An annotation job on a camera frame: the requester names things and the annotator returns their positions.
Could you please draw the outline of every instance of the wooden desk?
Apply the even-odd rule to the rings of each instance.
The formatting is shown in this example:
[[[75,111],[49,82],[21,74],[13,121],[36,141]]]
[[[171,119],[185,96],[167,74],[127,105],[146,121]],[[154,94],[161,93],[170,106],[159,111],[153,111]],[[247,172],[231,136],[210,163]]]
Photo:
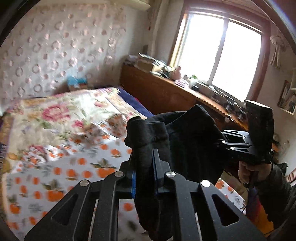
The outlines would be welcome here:
[[[136,97],[155,115],[171,111],[186,111],[195,104],[200,104],[214,118],[220,130],[248,130],[247,123],[241,123],[233,114],[230,115],[230,122],[226,123],[224,119],[229,117],[228,113],[223,106],[210,98],[135,67],[122,66],[120,84],[125,91]]]

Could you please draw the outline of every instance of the human hand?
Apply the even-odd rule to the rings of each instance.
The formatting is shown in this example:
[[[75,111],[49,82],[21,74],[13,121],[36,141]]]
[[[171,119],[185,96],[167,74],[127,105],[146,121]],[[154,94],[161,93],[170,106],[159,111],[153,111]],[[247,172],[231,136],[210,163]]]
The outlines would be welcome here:
[[[257,182],[264,181],[271,172],[271,164],[262,163],[251,166],[245,162],[239,161],[239,179],[242,183],[249,183],[251,171],[258,171]]]

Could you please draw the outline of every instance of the black sleeve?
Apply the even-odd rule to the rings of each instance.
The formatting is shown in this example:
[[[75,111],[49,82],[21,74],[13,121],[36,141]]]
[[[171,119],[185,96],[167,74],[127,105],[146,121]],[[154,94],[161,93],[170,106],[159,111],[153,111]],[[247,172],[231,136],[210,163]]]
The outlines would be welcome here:
[[[276,165],[266,180],[256,186],[259,199],[267,214],[268,220],[278,228],[287,218],[296,202],[296,185],[291,185],[284,178]]]

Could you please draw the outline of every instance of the mattress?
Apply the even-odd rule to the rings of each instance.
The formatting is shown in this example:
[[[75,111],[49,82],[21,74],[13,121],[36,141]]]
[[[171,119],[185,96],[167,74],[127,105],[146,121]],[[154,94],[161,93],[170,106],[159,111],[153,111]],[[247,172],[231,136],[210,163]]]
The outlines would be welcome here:
[[[2,214],[23,240],[80,180],[104,179],[129,159],[126,123],[153,114],[124,90],[103,88],[19,101],[3,117]],[[243,210],[245,203],[220,179],[216,187]],[[133,200],[121,199],[118,240],[150,240]]]

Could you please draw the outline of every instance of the wooden window frame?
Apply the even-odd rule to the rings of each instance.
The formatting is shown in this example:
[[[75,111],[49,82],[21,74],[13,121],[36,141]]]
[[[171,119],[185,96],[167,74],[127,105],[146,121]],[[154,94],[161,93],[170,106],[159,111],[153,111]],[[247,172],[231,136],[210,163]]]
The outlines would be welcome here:
[[[248,27],[251,30],[254,30],[261,34],[262,36],[261,48],[260,48],[260,54],[258,58],[258,64],[257,64],[257,68],[255,71],[255,75],[254,75],[251,87],[247,95],[248,100],[256,101],[259,96],[261,87],[263,85],[265,73],[268,66],[268,60],[269,60],[269,54],[270,54],[270,31],[271,31],[270,21],[256,15],[255,13],[237,8],[232,5],[221,4],[217,2],[208,2],[208,1],[193,2],[192,0],[185,0],[182,11],[181,11],[177,32],[173,41],[173,46],[171,48],[170,58],[168,61],[171,67],[176,66],[176,62],[180,58],[180,55],[181,55],[180,48],[184,44],[184,39],[185,39],[184,36],[187,34],[186,30],[190,23],[190,19],[189,19],[190,13],[194,13],[194,12],[198,14],[202,14],[204,12],[205,15],[212,14],[212,15],[215,15],[215,17],[222,16],[222,18],[224,19],[228,19],[231,22],[235,22],[236,24],[240,24],[240,25],[243,25],[244,27]],[[212,80],[214,78],[214,75],[217,70],[217,66],[221,57],[223,44],[225,41],[225,33],[227,30],[226,25],[228,25],[228,21],[224,21],[224,29],[223,29],[223,34],[220,41],[220,45],[222,46],[221,48],[218,49],[218,53],[216,55],[216,58],[218,57],[218,59],[217,60],[215,59],[215,63],[209,78],[210,80],[209,84],[212,83]]]

